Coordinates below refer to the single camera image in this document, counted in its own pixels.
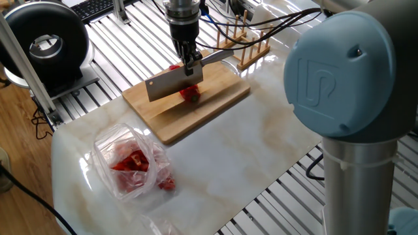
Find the metal slat floor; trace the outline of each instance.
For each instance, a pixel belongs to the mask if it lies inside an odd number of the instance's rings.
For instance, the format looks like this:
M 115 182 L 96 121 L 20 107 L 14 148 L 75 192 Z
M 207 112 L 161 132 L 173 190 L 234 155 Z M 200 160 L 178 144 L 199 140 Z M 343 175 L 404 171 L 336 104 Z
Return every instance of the metal slat floor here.
M 119 97 L 122 91 L 180 62 L 172 45 L 169 25 L 151 2 L 133 3 L 126 11 L 131 20 L 128 25 L 117 23 L 113 14 L 86 25 L 95 47 L 91 67 L 100 80 L 54 101 L 64 123 L 87 114 Z M 227 21 L 214 8 L 211 15 L 216 22 Z M 216 28 L 206 22 L 199 25 L 197 41 L 215 45 Z
M 323 234 L 324 183 L 305 175 L 307 167 L 321 155 L 321 148 L 318 144 L 301 158 L 217 234 Z M 401 138 L 398 154 L 401 161 L 395 164 L 391 209 L 407 206 L 418 210 L 418 141 Z M 323 176 L 323 161 L 311 173 Z
M 227 21 L 211 4 L 208 6 L 216 22 Z M 131 20 L 128 25 L 116 23 L 113 14 L 86 25 L 95 47 L 91 67 L 100 80 L 55 101 L 65 123 L 180 62 L 172 46 L 168 23 L 151 2 L 133 3 L 126 10 Z M 197 41 L 213 46 L 216 43 L 215 27 L 206 22 L 199 25 L 201 33 Z M 322 234 L 325 185 L 305 176 L 306 168 L 321 154 L 321 148 L 319 144 L 311 150 L 216 234 Z M 403 161 L 396 164 L 394 171 L 391 208 L 418 209 L 418 142 L 408 136 L 402 138 L 399 154 Z M 312 174 L 322 176 L 323 164 L 315 166 Z

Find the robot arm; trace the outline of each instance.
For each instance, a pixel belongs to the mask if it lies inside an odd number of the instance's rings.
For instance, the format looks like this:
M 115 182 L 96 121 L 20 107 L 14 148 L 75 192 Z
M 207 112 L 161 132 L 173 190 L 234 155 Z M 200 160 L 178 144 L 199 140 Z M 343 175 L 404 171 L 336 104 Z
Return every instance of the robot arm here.
M 199 34 L 201 1 L 165 0 L 163 4 L 174 47 L 185 65 L 185 74 L 189 76 L 193 74 L 191 67 L 194 62 L 202 59 L 201 53 L 196 49 L 195 42 Z

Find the marble surface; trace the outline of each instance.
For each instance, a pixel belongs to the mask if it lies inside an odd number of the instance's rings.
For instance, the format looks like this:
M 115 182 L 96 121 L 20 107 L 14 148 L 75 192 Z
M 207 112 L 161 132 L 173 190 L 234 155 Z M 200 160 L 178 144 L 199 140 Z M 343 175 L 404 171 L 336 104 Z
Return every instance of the marble surface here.
M 309 0 L 264 1 L 256 17 L 291 13 L 289 5 L 296 3 L 311 7 Z M 78 234 L 128 234 L 129 223 L 144 212 L 170 221 L 184 234 L 214 234 L 320 141 L 295 117 L 283 86 L 287 54 L 309 27 L 286 29 L 270 40 L 268 55 L 240 73 L 251 85 L 250 95 L 163 146 L 177 182 L 174 194 L 154 190 L 123 204 L 96 173 L 89 157 L 95 136 L 117 123 L 159 143 L 122 97 L 60 126 L 52 142 L 56 210 Z

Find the knife blade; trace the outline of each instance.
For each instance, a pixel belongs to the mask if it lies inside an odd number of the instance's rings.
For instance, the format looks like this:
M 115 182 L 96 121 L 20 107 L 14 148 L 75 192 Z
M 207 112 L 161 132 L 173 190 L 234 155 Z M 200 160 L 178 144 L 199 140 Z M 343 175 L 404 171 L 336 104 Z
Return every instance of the knife blade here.
M 192 67 L 193 74 L 190 76 L 187 76 L 184 73 L 183 67 L 180 67 L 146 80 L 145 85 L 148 93 L 148 99 L 150 102 L 156 101 L 157 99 L 161 99 L 198 84 L 203 81 L 202 68 L 205 65 L 221 61 L 222 59 L 232 55 L 234 55 L 234 52 L 230 50 L 220 50 L 214 52 L 200 61 L 197 61 Z

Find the black device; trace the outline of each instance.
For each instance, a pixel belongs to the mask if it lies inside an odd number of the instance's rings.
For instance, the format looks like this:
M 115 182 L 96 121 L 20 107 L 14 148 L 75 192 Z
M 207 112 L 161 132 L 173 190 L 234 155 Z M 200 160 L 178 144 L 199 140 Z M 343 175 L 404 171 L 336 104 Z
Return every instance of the black device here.
M 124 0 L 123 4 L 132 3 L 134 0 Z M 112 0 L 87 0 L 71 9 L 80 17 L 83 23 L 88 24 L 90 20 L 96 19 L 113 10 Z
M 9 9 L 5 19 L 51 96 L 82 77 L 80 65 L 86 58 L 89 39 L 84 24 L 68 6 L 55 0 L 30 1 Z M 56 42 L 43 50 L 38 41 L 45 37 Z M 22 77 L 1 43 L 0 61 Z

